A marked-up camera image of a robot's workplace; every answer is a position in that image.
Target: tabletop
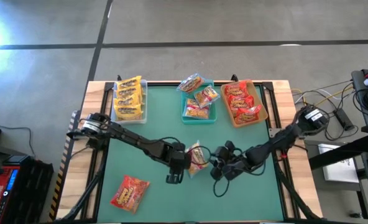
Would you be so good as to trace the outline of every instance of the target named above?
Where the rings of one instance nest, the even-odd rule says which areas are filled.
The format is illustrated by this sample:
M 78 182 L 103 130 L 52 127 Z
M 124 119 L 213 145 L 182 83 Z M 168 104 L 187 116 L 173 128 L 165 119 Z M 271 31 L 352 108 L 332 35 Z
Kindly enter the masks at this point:
M 215 82 L 223 82 L 224 80 L 215 80 Z M 292 98 L 292 92 L 287 80 L 253 80 L 254 82 L 271 82 L 274 86 L 275 100 L 277 102 L 277 109 L 280 117 L 282 127 L 290 124 L 296 113 L 295 105 Z M 81 108 L 80 118 L 87 117 L 90 113 L 99 113 L 104 96 L 104 87 L 106 82 L 89 82 L 83 106 Z M 267 106 L 269 108 L 269 116 L 272 125 L 275 124 L 272 104 L 270 98 L 266 97 Z M 111 110 L 112 94 L 109 94 L 106 98 L 105 111 Z M 74 159 L 70 160 L 67 156 L 71 153 L 75 153 L 85 147 L 86 141 L 79 140 L 72 143 L 73 147 L 71 152 L 68 152 L 69 142 L 66 142 L 66 148 L 62 157 L 62 163 L 60 165 L 60 172 L 58 173 L 57 183 L 55 186 L 55 193 L 53 196 L 52 207 L 50 209 L 49 218 L 64 217 L 70 209 L 77 203 L 78 199 L 86 188 L 89 172 L 96 172 L 90 169 L 90 162 L 92 157 L 92 150 L 87 149 L 82 153 L 77 154 Z M 297 140 L 297 145 L 304 146 L 303 141 Z M 98 152 L 96 167 L 98 167 L 101 160 L 102 152 Z M 311 173 L 310 165 L 308 163 L 308 157 L 306 151 L 293 147 L 288 152 L 288 160 L 290 162 L 290 171 L 292 173 L 293 184 L 295 190 L 298 192 L 304 202 L 311 208 L 311 210 L 318 216 L 322 217 L 320 203 L 316 193 L 313 176 Z M 93 190 L 86 215 L 79 214 L 77 218 L 90 218 L 93 216 L 93 208 L 95 205 L 95 195 L 97 187 Z M 283 192 L 285 195 L 285 203 L 287 205 L 288 217 L 294 217 L 290 196 L 283 186 Z

